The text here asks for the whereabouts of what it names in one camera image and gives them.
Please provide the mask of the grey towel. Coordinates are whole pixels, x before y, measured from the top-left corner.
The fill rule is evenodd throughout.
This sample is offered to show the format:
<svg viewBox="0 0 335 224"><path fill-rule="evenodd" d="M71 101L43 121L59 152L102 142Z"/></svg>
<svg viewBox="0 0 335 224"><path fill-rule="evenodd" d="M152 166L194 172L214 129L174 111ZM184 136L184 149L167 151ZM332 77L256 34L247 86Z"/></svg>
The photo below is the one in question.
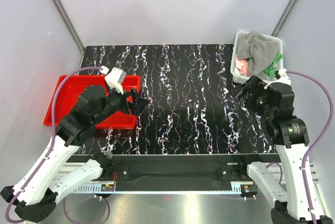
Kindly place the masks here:
<svg viewBox="0 0 335 224"><path fill-rule="evenodd" d="M237 59L248 64L247 76L259 75L280 53L280 43L256 32L239 33L236 46Z"/></svg>

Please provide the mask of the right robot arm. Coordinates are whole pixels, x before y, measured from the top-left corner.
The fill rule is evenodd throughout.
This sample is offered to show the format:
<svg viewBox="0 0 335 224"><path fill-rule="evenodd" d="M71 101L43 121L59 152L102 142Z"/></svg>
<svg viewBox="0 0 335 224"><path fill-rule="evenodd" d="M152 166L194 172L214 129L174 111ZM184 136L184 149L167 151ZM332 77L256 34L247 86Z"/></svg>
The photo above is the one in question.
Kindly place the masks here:
<svg viewBox="0 0 335 224"><path fill-rule="evenodd" d="M246 97L245 106L264 117L266 130L272 138L281 161L281 175L286 189L269 173L262 161L243 159L238 175L252 179L271 208L273 223L333 223L320 205L314 188L310 163L307 126L294 116L295 94L288 76L265 83L252 76L232 90L236 99Z"/></svg>

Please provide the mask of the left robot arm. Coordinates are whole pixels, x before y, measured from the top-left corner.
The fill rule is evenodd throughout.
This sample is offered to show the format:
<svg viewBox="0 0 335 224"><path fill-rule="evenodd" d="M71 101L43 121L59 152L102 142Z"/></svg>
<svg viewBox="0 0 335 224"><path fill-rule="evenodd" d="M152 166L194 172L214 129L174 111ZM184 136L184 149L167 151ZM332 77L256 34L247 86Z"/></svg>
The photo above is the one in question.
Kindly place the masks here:
<svg viewBox="0 0 335 224"><path fill-rule="evenodd" d="M41 222L80 186L98 178L109 179L113 162L103 153L95 153L84 165L60 179L55 176L86 139L95 134L99 123L118 111L139 116L148 104L149 100L142 98L136 89L122 94L114 88L106 93L100 85L86 87L57 125L48 146L30 171L16 185L1 190L2 198L10 206L15 205L18 222Z"/></svg>

